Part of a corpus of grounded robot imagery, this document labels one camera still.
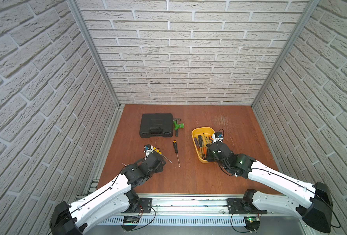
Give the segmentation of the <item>yellow transparent handle screwdriver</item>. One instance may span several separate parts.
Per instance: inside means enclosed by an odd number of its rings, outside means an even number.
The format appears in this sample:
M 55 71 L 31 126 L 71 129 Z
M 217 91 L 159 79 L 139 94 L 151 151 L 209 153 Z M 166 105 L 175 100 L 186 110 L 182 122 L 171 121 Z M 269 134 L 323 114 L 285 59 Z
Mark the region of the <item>yellow transparent handle screwdriver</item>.
M 158 148 L 154 147 L 154 151 L 157 152 L 158 154 L 160 154 L 164 159 L 168 160 L 168 162 L 172 163 L 172 161 L 169 160 L 166 156 L 164 156 Z

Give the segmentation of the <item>orange black large screwdriver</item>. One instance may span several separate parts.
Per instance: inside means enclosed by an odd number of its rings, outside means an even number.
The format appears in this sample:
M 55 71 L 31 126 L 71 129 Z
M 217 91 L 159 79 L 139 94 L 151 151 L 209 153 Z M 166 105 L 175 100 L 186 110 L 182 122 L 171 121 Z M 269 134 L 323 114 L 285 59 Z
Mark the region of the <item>orange black large screwdriver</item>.
M 202 156 L 202 158 L 203 158 L 203 160 L 207 160 L 207 147 L 206 146 L 203 146 L 202 147 L 202 151 L 203 151 L 203 156 Z

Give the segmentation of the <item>dark red handle screwdriver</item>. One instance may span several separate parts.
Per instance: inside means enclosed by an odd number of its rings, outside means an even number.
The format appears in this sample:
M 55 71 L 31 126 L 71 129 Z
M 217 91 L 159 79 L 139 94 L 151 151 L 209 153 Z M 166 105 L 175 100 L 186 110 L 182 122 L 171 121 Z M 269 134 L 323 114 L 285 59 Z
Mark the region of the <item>dark red handle screwdriver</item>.
M 194 138 L 194 142 L 195 142 L 195 145 L 196 145 L 196 148 L 197 148 L 197 152 L 198 152 L 198 154 L 200 154 L 201 148 L 200 148 L 200 144 L 199 144 L 199 142 L 198 142 L 198 139 L 197 139 L 197 138 Z

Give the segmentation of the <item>black yellow-capped screwdriver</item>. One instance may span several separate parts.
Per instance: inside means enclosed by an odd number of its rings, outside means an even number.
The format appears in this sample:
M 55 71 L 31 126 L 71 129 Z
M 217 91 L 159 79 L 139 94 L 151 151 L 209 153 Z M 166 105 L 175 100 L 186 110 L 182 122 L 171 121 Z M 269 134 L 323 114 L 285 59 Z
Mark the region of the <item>black yellow-capped screwdriver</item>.
M 178 156 L 178 145 L 177 145 L 177 142 L 176 142 L 176 141 L 173 141 L 173 147 L 174 147 L 174 151 L 175 151 L 176 156 L 177 156 L 178 165 L 179 165 L 179 167 L 181 167 L 181 165 L 180 165 L 180 160 L 179 160 L 179 156 Z

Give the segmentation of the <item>yellow black phillips screwdriver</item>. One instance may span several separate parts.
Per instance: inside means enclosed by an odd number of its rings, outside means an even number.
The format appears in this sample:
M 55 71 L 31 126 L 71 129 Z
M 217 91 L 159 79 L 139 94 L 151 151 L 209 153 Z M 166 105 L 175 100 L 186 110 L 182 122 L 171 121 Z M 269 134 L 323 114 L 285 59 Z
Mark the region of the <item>yellow black phillips screwdriver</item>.
M 199 144 L 200 144 L 200 152 L 201 152 L 201 158 L 203 156 L 203 151 L 202 151 L 202 147 L 203 147 L 203 140 L 202 140 L 202 135 L 198 135 L 198 141 L 199 141 Z

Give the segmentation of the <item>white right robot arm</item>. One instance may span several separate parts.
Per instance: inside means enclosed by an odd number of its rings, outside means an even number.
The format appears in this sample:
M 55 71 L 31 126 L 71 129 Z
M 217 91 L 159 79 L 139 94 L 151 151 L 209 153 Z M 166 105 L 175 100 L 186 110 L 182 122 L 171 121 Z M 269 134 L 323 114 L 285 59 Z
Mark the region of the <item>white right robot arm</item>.
M 327 185 L 300 181 L 284 175 L 245 154 L 234 154 L 226 144 L 217 141 L 207 145 L 207 158 L 218 163 L 227 175 L 259 182 L 280 195 L 248 189 L 242 200 L 231 207 L 231 213 L 278 212 L 301 219 L 309 227 L 330 233 L 333 228 L 333 201 Z

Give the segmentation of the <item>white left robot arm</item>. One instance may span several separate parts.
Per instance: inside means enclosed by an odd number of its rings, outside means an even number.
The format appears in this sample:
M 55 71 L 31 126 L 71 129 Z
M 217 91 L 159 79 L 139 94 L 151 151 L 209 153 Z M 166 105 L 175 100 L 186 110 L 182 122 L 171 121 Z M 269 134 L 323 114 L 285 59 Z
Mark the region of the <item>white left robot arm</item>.
M 123 212 L 143 212 L 134 188 L 143 185 L 153 174 L 163 171 L 164 158 L 152 151 L 121 169 L 109 183 L 88 196 L 58 204 L 51 216 L 51 235 L 84 235 L 105 219 Z

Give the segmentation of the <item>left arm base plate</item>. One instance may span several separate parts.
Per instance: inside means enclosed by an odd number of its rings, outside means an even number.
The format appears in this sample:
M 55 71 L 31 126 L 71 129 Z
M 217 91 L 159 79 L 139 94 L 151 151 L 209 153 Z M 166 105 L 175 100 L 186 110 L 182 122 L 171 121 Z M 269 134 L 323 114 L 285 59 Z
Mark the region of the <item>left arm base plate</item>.
M 138 202 L 133 202 L 125 213 L 150 213 L 152 205 L 152 198 L 143 197 L 139 198 Z

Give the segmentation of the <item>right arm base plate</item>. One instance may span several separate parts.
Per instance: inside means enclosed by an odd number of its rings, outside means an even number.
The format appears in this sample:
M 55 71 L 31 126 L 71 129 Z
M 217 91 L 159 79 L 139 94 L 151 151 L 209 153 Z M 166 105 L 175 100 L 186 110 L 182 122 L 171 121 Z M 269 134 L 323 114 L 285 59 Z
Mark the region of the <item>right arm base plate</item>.
M 227 198 L 226 202 L 230 214 L 267 214 L 266 210 L 257 209 L 251 202 L 241 198 Z

